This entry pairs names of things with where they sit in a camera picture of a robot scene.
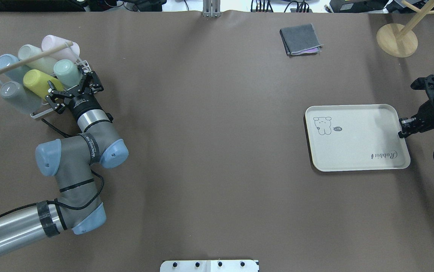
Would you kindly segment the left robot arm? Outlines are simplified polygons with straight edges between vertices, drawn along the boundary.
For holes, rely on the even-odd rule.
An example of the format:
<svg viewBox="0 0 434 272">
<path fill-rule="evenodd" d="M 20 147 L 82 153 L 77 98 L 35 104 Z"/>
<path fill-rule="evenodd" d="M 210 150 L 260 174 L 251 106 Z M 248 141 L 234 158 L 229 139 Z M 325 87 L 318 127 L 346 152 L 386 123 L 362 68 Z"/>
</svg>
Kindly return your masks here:
<svg viewBox="0 0 434 272">
<path fill-rule="evenodd" d="M 91 166 L 115 168 L 129 156 L 113 117 L 95 97 L 104 89 L 95 71 L 84 73 L 68 90 L 60 91 L 51 83 L 49 87 L 46 101 L 59 114 L 70 110 L 81 132 L 37 146 L 37 166 L 42 175 L 55 177 L 60 197 L 0 215 L 0 256 L 67 229 L 81 235 L 101 227 L 107 219 L 99 196 L 104 178 Z"/>
</svg>

